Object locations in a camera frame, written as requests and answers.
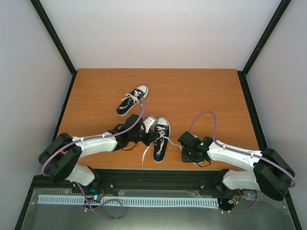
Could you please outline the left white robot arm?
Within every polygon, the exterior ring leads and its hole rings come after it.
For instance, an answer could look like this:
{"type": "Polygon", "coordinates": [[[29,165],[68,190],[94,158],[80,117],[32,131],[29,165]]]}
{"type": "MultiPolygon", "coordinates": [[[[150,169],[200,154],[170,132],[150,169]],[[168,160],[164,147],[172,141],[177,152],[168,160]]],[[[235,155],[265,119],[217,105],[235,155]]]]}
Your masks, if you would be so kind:
{"type": "Polygon", "coordinates": [[[124,124],[100,135],[80,138],[62,133],[38,157],[42,174],[54,183],[67,180],[94,193],[99,189],[100,181],[89,166],[79,165],[78,160],[96,153],[122,150],[131,142],[149,146],[160,136],[153,130],[156,123],[157,119],[152,116],[142,119],[131,115],[124,124]]]}

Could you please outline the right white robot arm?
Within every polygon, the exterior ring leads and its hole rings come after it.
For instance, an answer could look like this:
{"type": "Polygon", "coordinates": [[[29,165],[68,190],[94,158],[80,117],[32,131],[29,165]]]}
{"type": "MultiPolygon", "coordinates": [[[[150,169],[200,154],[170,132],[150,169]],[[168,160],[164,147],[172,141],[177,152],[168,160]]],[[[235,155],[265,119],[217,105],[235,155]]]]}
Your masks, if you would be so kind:
{"type": "Polygon", "coordinates": [[[178,142],[182,145],[183,162],[220,161],[241,168],[240,171],[221,170],[217,183],[220,191],[258,190],[273,200],[282,201],[295,177],[292,168],[271,148],[264,151],[241,149],[211,137],[199,139],[188,131],[178,142]]]}

